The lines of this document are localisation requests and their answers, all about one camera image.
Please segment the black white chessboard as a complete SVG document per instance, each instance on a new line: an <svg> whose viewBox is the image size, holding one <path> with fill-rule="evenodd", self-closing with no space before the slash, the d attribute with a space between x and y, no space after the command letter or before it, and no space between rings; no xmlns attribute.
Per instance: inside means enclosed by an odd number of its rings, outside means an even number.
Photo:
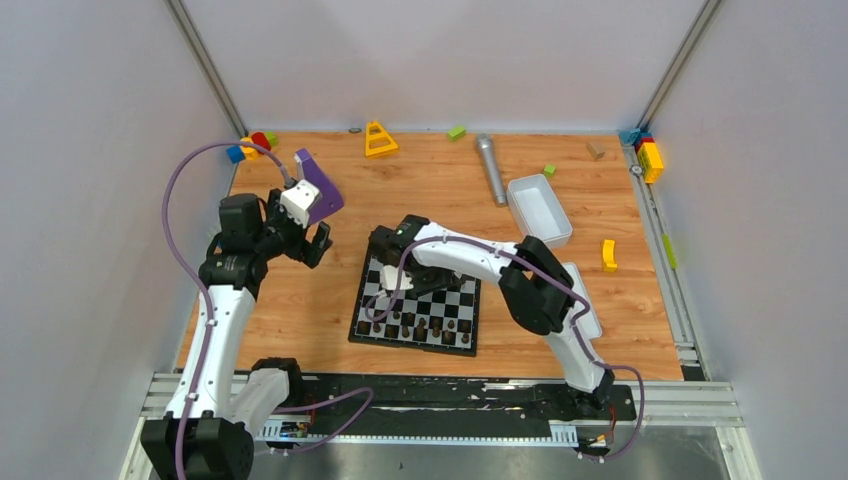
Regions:
<svg viewBox="0 0 848 480"><path fill-rule="evenodd" d="M406 292L380 322L390 294L380 283L382 264L368 253L348 333L351 343L474 357L477 353L481 281L466 275L453 284L416 296Z"/></svg>

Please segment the silver microphone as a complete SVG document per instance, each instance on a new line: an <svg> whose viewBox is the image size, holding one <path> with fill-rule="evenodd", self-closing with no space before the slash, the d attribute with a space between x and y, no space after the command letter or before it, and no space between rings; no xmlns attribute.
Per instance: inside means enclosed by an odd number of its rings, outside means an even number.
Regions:
<svg viewBox="0 0 848 480"><path fill-rule="evenodd" d="M498 207L504 207L507 205L507 196L495 157L493 139L487 133L480 133L476 136L475 145L482 160L483 170L486 174L494 203Z"/></svg>

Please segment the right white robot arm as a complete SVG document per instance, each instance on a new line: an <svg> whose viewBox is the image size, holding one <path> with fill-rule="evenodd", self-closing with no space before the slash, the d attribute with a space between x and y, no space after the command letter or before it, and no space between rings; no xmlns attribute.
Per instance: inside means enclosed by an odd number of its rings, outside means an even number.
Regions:
<svg viewBox="0 0 848 480"><path fill-rule="evenodd" d="M560 262L542 240L484 240L408 215L395 228L376 227L368 252L381 265L391 304L406 294L459 286L467 277L497 286L513 320L542 337L559 361L575 411L592 418L609 407L615 375L591 344L602 334L600 322L575 265Z"/></svg>

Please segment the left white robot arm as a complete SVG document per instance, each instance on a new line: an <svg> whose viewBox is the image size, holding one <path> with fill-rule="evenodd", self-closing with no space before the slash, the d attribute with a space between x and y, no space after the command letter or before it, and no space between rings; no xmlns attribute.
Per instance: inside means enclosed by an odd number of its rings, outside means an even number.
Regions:
<svg viewBox="0 0 848 480"><path fill-rule="evenodd" d="M306 238L320 200L320 192L296 186L273 189L267 200L236 194L220 202L221 230L194 274L201 289L187 363L163 417L147 421L141 433L160 478L247 478L254 438L272 411L293 413L304 405L307 389L292 359L259 361L237 394L231 382L269 261L286 256L314 268L332 244L324 222Z"/></svg>

